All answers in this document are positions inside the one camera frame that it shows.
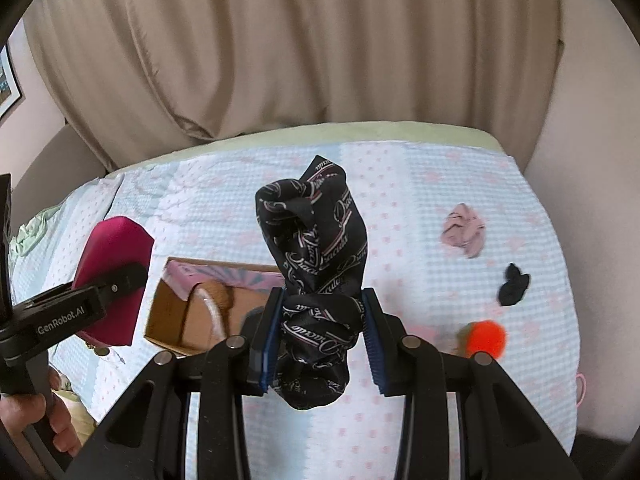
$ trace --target light blue bedsheet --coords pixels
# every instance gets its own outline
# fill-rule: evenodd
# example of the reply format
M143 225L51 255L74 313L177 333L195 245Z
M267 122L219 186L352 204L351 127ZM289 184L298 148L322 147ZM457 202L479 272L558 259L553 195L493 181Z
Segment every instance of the light blue bedsheet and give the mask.
M578 325L564 259L543 207L510 157L413 142L212 153L80 188L52 218L55 229L29 254L12 258L16 300L71 279L88 232L103 218L128 216L156 240L133 346L98 358L74 337L52 352L53 364L69 376L89 412L102 418L158 351L142 335L166 258L273 263L255 222L254 194L273 180L299 177L315 155L347 172L369 236L364 286L376 289L384 310L450 352L469 322L502 323L508 344L501 365L569 450L576 428ZM472 260L440 243L444 219L460 202L486 223L486 245ZM523 301L503 308L495 298L511 262L532 282ZM377 394L362 341L349 362L351 383L331 406L296 412L275 394L246 400L254 478L392 478L402 399ZM191 415L188 473L194 478L195 408Z

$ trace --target light green fabric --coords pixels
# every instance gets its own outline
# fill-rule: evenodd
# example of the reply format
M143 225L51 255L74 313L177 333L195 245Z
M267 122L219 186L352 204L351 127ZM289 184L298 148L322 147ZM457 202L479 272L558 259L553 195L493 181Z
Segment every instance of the light green fabric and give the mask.
M9 243L9 260L14 261L17 256L26 256L47 232L47 222L62 207L55 205L40 211L27 224L18 229L18 234Z
M481 130L462 126L417 123L413 121L325 123L281 128L259 134L247 134L231 139L217 140L202 146L195 146L194 148L187 148L179 152L145 160L114 171L109 176L142 168L149 164L164 164L175 160L186 160L204 153L263 148L266 146L309 146L311 144L333 144L335 142L357 142L362 140L432 142L434 144L450 144L452 146L474 146L493 150L494 152L502 152L502 147L495 137Z

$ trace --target brown cardboard box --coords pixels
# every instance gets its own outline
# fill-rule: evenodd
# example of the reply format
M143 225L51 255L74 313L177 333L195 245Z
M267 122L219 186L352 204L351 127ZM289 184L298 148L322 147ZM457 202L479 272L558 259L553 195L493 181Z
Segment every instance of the brown cardboard box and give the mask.
M167 263L171 260L196 265L279 272L278 267L275 266L212 262L190 258L169 258ZM214 298L225 318L224 331L226 336L239 333L246 314L258 306L263 306L268 298L268 293L226 287L221 283L214 283L213 290L211 282L197 285L197 287L202 287L210 294L220 294ZM218 285L221 285L225 290L221 292ZM188 356L200 354L218 343L219 341L211 336L212 320L209 309L202 300L194 297L195 289L196 287L191 291L188 300L183 301L169 285L160 280L146 322L145 339L162 348Z

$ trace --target pink crumpled cloth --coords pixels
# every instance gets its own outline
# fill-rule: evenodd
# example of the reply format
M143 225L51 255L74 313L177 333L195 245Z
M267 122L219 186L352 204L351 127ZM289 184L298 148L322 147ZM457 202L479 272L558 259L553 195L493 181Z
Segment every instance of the pink crumpled cloth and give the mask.
M484 247L484 222L466 204L458 204L444 222L440 240L447 245L461 247L467 258L475 258Z

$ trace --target cardboard box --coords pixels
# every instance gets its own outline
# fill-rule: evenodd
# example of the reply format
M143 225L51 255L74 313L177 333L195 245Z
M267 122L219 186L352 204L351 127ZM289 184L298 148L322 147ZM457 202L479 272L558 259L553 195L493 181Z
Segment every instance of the cardboard box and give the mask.
M245 269L257 272L280 272L275 266L260 266L230 262L212 262L193 260L190 258L169 258L170 262L193 265L225 267L227 269ZM220 286L219 280L199 281L185 285L178 293L163 279L158 283L148 321L146 322L145 339L162 348L181 355L196 355L207 351L220 339L221 326L214 323L210 310L206 305L207 297L215 298L223 317L223 333L220 337L228 337L240 332L244 317L258 306L263 306L270 290L250 290L238 286ZM212 326L216 326L212 336Z

